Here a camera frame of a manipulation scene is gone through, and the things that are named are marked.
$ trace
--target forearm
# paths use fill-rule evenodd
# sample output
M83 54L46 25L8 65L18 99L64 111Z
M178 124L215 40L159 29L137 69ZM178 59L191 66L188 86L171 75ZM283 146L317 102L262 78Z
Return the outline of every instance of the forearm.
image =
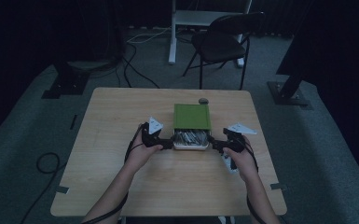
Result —
M266 223L280 223L269 202L263 183L258 174L245 177L248 198L257 215Z
M96 217L100 217L117 208L128 193L134 175L135 172L128 166L124 165L116 175L115 179L106 189L103 196L98 200L95 205L92 206L90 211L86 214L83 219L83 222L94 219ZM120 212L121 211L115 213L111 217L104 219L99 223L116 224L120 216Z

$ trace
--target chair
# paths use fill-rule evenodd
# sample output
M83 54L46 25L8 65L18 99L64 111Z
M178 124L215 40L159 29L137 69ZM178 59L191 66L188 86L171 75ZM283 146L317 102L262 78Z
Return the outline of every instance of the chair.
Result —
M205 33L195 34L191 37L196 52L191 58L183 77L188 69L200 68L200 90L202 89L202 67L215 63L222 63L222 68L226 62L243 58L242 79L240 90L242 90L245 77L246 64L249 53L249 35L257 32L264 20L263 12L249 14L239 14L223 16L214 20ZM239 42L236 37L242 35L243 39ZM200 55L200 65L191 66L197 54Z

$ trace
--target person's left hand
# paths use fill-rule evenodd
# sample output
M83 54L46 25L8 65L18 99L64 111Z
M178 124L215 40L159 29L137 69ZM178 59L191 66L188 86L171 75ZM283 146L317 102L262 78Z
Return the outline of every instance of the person's left hand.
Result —
M125 165L131 168L135 173L138 172L157 151L162 150L162 145L146 147L142 142L142 131L138 133L131 146L130 152Z

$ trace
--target green lid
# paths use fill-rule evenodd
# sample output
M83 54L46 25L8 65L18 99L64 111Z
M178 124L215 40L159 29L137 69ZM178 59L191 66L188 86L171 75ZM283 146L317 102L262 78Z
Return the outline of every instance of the green lid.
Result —
M211 130L208 105L175 105L174 129Z

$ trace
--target black metal base plate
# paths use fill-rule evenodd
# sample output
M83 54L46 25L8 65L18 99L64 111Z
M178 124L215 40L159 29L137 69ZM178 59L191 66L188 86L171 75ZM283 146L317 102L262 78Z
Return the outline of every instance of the black metal base plate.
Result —
M280 95L280 90L284 85L283 82L270 81L267 82L267 85L269 86L269 91L276 105L300 105L303 109L312 110L311 102L304 99L300 89L298 89L291 98L283 98Z
M74 71L76 79L71 85L62 86L60 79L57 77L51 85L50 90L45 91L42 99L59 99L61 95L81 95L89 81L90 73L82 71Z

